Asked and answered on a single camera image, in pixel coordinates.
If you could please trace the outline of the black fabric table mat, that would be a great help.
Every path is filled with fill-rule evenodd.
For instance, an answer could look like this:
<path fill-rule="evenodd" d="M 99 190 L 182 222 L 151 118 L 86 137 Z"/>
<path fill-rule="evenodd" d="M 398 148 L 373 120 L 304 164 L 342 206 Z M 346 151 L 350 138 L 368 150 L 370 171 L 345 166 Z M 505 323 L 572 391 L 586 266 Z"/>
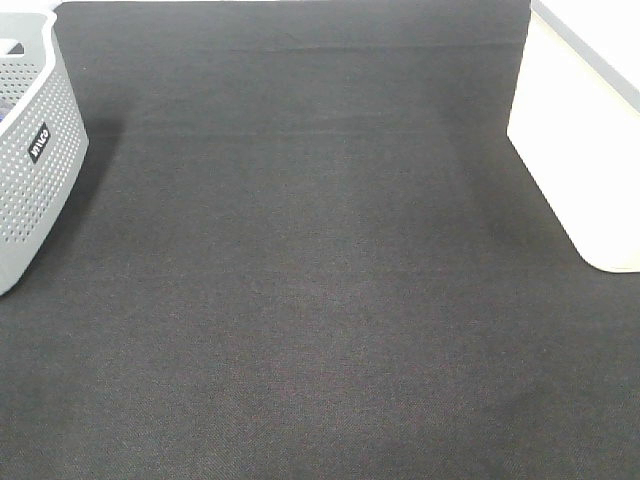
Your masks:
<path fill-rule="evenodd" d="M 525 1 L 72 3 L 5 479 L 635 479 L 639 279 L 506 136 Z"/>

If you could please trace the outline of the grey perforated laundry basket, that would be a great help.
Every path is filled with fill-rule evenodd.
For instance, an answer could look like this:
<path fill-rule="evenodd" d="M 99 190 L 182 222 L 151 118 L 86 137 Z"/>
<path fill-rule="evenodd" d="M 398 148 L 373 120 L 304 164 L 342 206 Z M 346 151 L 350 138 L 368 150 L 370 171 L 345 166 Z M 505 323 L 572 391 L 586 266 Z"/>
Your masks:
<path fill-rule="evenodd" d="M 1 290 L 20 280 L 58 218 L 88 146 L 47 9 L 1 10 Z"/>

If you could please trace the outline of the white storage box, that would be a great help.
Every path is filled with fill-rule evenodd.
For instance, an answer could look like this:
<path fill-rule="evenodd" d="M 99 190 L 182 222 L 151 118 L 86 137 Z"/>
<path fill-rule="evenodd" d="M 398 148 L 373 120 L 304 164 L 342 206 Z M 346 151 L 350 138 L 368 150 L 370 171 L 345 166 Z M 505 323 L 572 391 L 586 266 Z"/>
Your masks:
<path fill-rule="evenodd" d="M 507 136 L 578 254 L 639 270 L 639 112 L 600 59 L 531 6 Z"/>

